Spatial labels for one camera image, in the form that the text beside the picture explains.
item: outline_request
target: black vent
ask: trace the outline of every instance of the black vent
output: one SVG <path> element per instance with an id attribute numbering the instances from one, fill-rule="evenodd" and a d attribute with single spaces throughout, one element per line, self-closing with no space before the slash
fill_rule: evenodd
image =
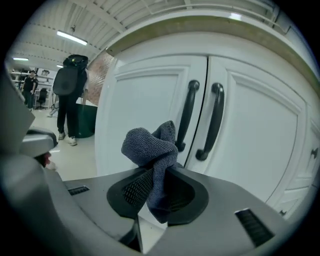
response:
<path id="1" fill-rule="evenodd" d="M 194 188 L 169 171 L 165 172 L 164 191 L 167 194 L 171 213 L 183 209 L 195 198 Z"/>
<path id="2" fill-rule="evenodd" d="M 153 173 L 153 169 L 148 170 L 122 190 L 124 200 L 131 204 L 138 212 L 144 206 L 154 185 Z"/>
<path id="3" fill-rule="evenodd" d="M 272 237 L 274 237 L 274 234 L 270 232 L 270 230 L 258 219 L 258 217 L 250 209 L 236 211 L 234 214 L 241 222 L 255 247 L 264 244 Z"/>
<path id="4" fill-rule="evenodd" d="M 68 189 L 68 191 L 69 191 L 71 196 L 86 192 L 88 190 L 90 190 L 90 189 L 87 186 L 78 186 L 78 187 L 75 187 L 75 188 Z"/>

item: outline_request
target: dark green trash bin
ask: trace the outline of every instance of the dark green trash bin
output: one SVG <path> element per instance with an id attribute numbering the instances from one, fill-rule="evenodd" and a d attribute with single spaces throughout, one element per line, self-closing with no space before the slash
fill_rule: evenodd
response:
<path id="1" fill-rule="evenodd" d="M 97 106 L 77 104 L 78 126 L 76 138 L 88 138 L 95 134 Z"/>

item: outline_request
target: cabinet door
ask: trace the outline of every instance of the cabinet door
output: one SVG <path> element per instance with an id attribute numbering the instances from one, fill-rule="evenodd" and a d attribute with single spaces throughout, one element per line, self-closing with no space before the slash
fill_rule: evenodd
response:
<path id="1" fill-rule="evenodd" d="M 240 185 L 266 202 L 295 171 L 303 146 L 305 102 L 286 84 L 240 61 L 210 57 L 202 112 L 186 168 Z M 216 95 L 224 88 L 221 126 L 206 160 L 205 145 Z"/>
<path id="2" fill-rule="evenodd" d="M 185 164 L 199 120 L 207 73 L 203 56 L 166 56 L 141 60 L 110 69 L 104 90 L 106 104 L 99 106 L 95 152 L 98 175 L 114 174 L 135 168 L 121 153 L 129 130 L 143 127 L 154 132 L 172 120 L 176 138 L 189 92 L 189 82 L 197 80 L 191 120 L 186 132 L 185 148 L 178 162 Z"/>
<path id="3" fill-rule="evenodd" d="M 293 213 L 296 219 L 300 219 L 306 214 L 306 211 L 308 211 L 308 208 L 303 209 L 300 207 L 300 210 L 298 210 L 299 212 L 295 212 L 305 200 L 305 195 L 311 189 L 311 185 L 317 174 L 320 164 L 320 156 L 318 153 L 319 147 L 320 129 L 316 124 L 316 118 L 313 118 L 312 110 L 309 107 L 305 143 L 297 174 L 288 185 L 282 185 L 285 190 L 280 195 L 279 199 L 275 196 L 274 198 L 271 197 L 267 202 L 286 219 L 290 218 Z"/>

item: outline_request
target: person in black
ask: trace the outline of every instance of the person in black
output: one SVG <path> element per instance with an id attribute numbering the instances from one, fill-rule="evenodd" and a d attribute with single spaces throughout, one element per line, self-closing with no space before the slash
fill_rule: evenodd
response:
<path id="1" fill-rule="evenodd" d="M 77 113 L 77 99 L 81 97 L 83 92 L 86 94 L 88 91 L 89 73 L 88 70 L 81 70 L 77 77 L 78 85 L 77 88 L 69 95 L 59 96 L 59 109 L 57 118 L 57 127 L 59 132 L 59 140 L 63 140 L 65 134 L 65 120 L 68 127 L 67 141 L 71 146 L 77 145 L 76 141 L 76 129 L 78 123 Z"/>
<path id="2" fill-rule="evenodd" d="M 24 80 L 22 85 L 22 94 L 24 97 L 24 104 L 27 105 L 28 109 L 31 111 L 33 107 L 33 95 L 35 94 L 36 82 L 35 82 L 35 71 L 32 70 L 30 75 Z"/>

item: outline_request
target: black pants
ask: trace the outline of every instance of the black pants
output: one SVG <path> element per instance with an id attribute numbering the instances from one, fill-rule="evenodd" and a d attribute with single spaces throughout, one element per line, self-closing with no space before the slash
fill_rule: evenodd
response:
<path id="1" fill-rule="evenodd" d="M 27 105 L 28 109 L 32 109 L 34 102 L 33 97 L 31 95 L 31 91 L 23 90 L 22 95 L 24 97 L 24 104 Z"/>
<path id="2" fill-rule="evenodd" d="M 78 125 L 78 113 L 76 102 L 78 97 L 78 94 L 59 96 L 57 126 L 60 134 L 65 131 L 64 126 L 66 120 L 68 126 L 68 136 L 76 136 L 76 129 Z"/>

